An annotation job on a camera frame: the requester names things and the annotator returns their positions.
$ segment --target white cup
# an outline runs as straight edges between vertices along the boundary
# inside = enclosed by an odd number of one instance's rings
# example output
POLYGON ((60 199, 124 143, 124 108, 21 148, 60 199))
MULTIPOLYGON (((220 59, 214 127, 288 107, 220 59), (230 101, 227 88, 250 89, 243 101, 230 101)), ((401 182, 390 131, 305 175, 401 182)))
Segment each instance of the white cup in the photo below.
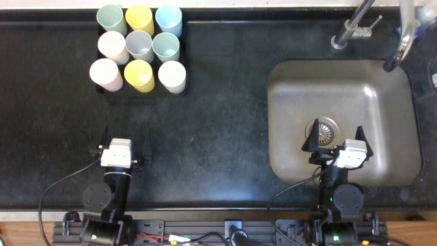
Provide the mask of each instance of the white cup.
POLYGON ((186 71, 178 61, 164 63, 159 68, 158 78, 171 93, 181 93, 185 89, 186 71))
POLYGON ((98 50, 117 65, 129 61, 129 52, 126 50, 126 41, 117 31, 108 31, 101 35, 97 43, 98 50))
POLYGON ((123 78, 117 64, 111 59, 102 58, 95 61, 89 69, 89 76, 94 83, 110 92, 120 90, 123 78))
POLYGON ((145 31, 133 31, 126 37, 126 49, 135 59, 151 63, 155 58, 152 37, 145 31))
POLYGON ((123 36, 128 33, 128 27, 124 20, 123 10, 115 4, 108 4, 97 11, 97 22, 106 31, 118 31, 123 36))
POLYGON ((178 38, 172 33, 160 33, 152 43, 153 51, 163 63, 179 61, 179 46, 178 38))
POLYGON ((182 11, 176 6, 162 6, 155 13, 155 19, 164 32, 182 35, 182 11))

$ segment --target yellow cup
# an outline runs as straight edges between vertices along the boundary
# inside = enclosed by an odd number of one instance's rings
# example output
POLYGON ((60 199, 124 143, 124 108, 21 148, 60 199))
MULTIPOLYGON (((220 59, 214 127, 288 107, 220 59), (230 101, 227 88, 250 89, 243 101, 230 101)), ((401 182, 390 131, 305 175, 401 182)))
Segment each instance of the yellow cup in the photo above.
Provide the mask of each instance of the yellow cup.
POLYGON ((153 14, 146 5, 134 5, 126 11, 126 21, 134 31, 145 31, 153 36, 153 14))
POLYGON ((140 92, 150 92, 155 87, 152 67, 140 59, 128 63, 124 69, 124 78, 140 92))

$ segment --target white wall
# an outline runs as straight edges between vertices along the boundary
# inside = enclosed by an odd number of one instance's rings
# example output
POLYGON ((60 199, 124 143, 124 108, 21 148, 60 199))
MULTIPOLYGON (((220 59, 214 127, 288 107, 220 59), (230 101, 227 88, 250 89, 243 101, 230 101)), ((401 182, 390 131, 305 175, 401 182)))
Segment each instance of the white wall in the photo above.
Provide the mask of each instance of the white wall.
MULTIPOLYGON (((0 9, 62 9, 99 8, 108 3, 129 7, 136 3, 151 8, 174 4, 183 8, 223 7, 347 7, 358 6, 363 0, 0 0, 0 9)), ((430 0, 414 0, 415 5, 424 5, 430 0)), ((396 6, 398 0, 376 0, 373 6, 396 6)))

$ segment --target wooden floor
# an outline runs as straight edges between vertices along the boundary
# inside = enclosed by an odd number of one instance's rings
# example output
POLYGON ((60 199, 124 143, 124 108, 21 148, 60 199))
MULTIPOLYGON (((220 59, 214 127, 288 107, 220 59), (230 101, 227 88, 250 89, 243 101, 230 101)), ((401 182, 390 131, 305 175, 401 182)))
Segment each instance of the wooden floor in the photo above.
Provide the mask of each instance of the wooden floor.
MULTIPOLYGON (((437 221, 393 221, 388 222, 388 227, 390 237, 401 239, 410 245, 437 245, 437 221)), ((7 246, 45 246, 38 222, 0 222, 0 230, 7 246)), ((53 222, 44 222, 44 230, 50 240, 53 222)))

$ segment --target blue cup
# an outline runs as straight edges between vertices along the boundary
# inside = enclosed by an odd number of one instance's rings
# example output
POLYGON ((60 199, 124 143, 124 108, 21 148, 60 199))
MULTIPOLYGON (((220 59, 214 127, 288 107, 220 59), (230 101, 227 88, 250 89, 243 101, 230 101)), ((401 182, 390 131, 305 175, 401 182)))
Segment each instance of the blue cup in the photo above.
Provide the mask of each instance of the blue cup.
POLYGON ((162 6, 155 13, 155 19, 163 32, 182 35, 182 11, 176 6, 162 6))

